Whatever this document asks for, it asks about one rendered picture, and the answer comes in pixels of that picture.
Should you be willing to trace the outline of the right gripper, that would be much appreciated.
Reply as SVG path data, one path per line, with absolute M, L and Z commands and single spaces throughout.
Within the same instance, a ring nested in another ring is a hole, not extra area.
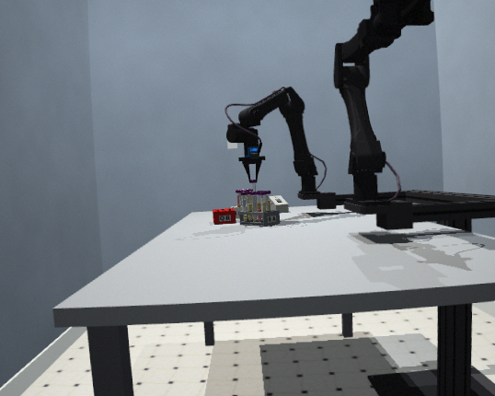
M 251 146 L 249 145 L 249 143 L 244 143 L 245 157 L 239 157 L 238 158 L 238 161 L 242 161 L 242 164 L 244 164 L 244 168 L 245 168 L 247 175 L 248 175 L 249 183 L 250 183 L 249 164 L 256 164 L 256 182 L 257 182 L 258 174 L 259 174 L 259 168 L 260 168 L 260 165 L 262 164 L 261 160 L 265 160 L 265 157 L 259 157 L 258 159 L 251 159 L 250 158 L 249 150 L 250 150 L 250 153 L 258 153 L 258 148 L 259 148 L 259 143 L 252 143 Z

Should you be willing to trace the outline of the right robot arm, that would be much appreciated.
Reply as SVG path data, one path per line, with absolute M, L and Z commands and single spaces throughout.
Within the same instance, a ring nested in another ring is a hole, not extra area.
M 320 194 L 316 189 L 316 177 L 313 177 L 318 175 L 317 167 L 314 158 L 311 157 L 305 139 L 302 114 L 305 110 L 305 104 L 292 87 L 286 87 L 280 91 L 281 92 L 271 95 L 258 104 L 239 112 L 238 120 L 240 123 L 237 124 L 244 129 L 246 129 L 245 126 L 259 126 L 260 121 L 263 120 L 265 115 L 277 109 L 278 106 L 281 106 L 279 107 L 280 113 L 288 124 L 292 138 L 294 148 L 294 170 L 298 176 L 301 176 L 302 190 L 299 191 L 299 193 L 303 195 Z M 258 135 L 257 129 L 247 128 L 246 130 L 253 133 L 249 134 L 235 126 L 233 123 L 228 124 L 227 128 L 226 138 L 229 143 L 249 143 L 252 145 L 252 143 L 259 142 L 259 139 L 253 135 Z

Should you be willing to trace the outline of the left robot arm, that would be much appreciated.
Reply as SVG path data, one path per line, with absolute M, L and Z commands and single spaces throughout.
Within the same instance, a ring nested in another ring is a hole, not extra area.
M 370 81 L 369 54 L 387 48 L 401 36 L 401 30 L 388 30 L 379 25 L 377 0 L 370 8 L 371 18 L 363 19 L 357 28 L 358 40 L 356 33 L 349 41 L 336 43 L 333 76 L 334 86 L 340 90 L 345 102 L 351 129 L 348 174 L 353 176 L 354 196 L 345 198 L 345 202 L 361 206 L 390 205 L 390 201 L 379 199 L 377 175 L 372 174 L 382 173 L 386 153 L 376 140 L 370 123 L 365 89 Z M 343 63 L 355 65 L 343 66 Z

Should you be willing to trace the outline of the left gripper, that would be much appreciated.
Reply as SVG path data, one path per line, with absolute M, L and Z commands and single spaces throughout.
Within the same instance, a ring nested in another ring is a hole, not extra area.
M 380 26 L 397 25 L 384 26 L 388 30 L 428 26 L 434 21 L 431 0 L 378 0 L 378 16 Z

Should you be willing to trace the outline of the red rack with round wells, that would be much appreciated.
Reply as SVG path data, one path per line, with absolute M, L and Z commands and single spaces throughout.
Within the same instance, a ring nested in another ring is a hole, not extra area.
M 218 224 L 232 224 L 236 223 L 236 210 L 230 209 L 214 209 L 213 222 Z

